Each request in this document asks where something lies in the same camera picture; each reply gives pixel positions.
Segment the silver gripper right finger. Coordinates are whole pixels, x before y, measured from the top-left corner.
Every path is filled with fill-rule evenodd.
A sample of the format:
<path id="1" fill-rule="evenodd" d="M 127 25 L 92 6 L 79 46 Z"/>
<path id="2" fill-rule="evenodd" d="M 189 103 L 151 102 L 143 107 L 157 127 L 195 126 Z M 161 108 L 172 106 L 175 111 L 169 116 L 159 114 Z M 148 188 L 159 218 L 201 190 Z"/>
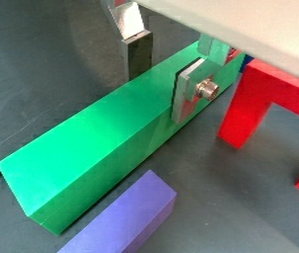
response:
<path id="1" fill-rule="evenodd" d="M 197 42 L 200 56 L 175 74 L 171 119 L 181 124 L 193 113 L 199 99 L 212 101 L 220 87 L 212 81 L 214 74 L 226 65 L 231 47 L 205 34 Z"/>

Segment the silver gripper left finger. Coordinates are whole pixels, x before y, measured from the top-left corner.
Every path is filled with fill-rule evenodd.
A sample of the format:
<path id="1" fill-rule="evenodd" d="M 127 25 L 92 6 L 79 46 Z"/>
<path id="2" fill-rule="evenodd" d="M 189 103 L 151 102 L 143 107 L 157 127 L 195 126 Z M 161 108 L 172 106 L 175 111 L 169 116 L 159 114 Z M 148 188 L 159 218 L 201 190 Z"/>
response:
<path id="1" fill-rule="evenodd" d="M 133 0 L 100 0 L 100 4 L 119 40 L 125 78 L 132 80 L 151 68 L 152 32 Z"/>

